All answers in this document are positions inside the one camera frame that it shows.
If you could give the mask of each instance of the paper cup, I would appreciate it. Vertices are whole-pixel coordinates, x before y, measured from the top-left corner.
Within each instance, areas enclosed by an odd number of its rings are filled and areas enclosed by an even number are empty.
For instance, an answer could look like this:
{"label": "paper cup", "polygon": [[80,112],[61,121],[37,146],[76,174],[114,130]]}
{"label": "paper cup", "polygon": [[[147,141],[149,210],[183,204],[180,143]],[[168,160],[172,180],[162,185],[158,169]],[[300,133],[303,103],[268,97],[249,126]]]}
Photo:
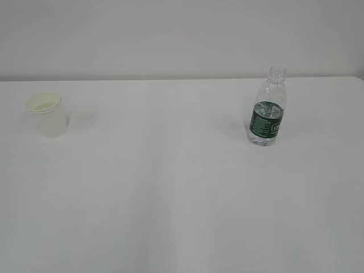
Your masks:
{"label": "paper cup", "polygon": [[34,116],[38,131],[47,138],[58,137],[67,129],[62,98],[57,93],[41,93],[26,103],[28,111]]}

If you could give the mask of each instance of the table surface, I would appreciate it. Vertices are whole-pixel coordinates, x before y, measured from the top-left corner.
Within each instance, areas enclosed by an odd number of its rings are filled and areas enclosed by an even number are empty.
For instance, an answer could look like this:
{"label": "table surface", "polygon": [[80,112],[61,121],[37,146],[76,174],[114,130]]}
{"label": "table surface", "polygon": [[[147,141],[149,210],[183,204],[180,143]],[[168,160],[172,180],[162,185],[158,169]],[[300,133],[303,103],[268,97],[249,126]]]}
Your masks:
{"label": "table surface", "polygon": [[[0,272],[364,272],[364,82],[287,79],[259,147],[263,82],[1,82]],[[55,139],[24,109],[45,91]]]}

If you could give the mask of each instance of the plastic water bottle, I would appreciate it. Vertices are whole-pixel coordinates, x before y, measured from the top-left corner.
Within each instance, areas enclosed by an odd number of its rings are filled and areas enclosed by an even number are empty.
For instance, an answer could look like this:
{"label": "plastic water bottle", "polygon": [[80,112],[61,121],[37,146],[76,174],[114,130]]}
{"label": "plastic water bottle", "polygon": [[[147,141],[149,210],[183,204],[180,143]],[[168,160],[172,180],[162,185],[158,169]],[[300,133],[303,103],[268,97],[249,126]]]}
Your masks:
{"label": "plastic water bottle", "polygon": [[271,67],[268,80],[258,91],[247,131],[247,137],[254,144],[269,146],[277,138],[287,101],[286,71],[285,68]]}

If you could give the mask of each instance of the green bottle label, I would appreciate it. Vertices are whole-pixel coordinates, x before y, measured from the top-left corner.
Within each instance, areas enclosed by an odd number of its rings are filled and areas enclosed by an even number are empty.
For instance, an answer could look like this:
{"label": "green bottle label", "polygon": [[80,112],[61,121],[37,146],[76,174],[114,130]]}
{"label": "green bottle label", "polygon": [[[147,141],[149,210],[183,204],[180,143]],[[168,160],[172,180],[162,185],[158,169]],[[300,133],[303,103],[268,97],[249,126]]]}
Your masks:
{"label": "green bottle label", "polygon": [[254,107],[253,115],[251,117],[250,131],[261,138],[275,138],[278,135],[280,122],[283,118],[283,109],[272,102],[263,102],[263,104],[265,106],[270,106],[271,109],[272,107],[275,107],[276,109],[278,107],[281,110],[281,114],[278,115],[278,118],[263,117],[257,113],[257,110],[259,110],[259,106],[257,107],[257,104]]}

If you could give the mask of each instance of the white wall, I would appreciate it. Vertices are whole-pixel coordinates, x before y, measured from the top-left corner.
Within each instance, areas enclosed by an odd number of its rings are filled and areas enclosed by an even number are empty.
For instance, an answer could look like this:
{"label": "white wall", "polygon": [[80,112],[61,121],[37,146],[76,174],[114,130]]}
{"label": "white wall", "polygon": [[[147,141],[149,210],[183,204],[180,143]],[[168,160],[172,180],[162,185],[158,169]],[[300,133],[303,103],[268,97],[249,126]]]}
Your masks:
{"label": "white wall", "polygon": [[364,75],[363,0],[3,0],[0,79]]}

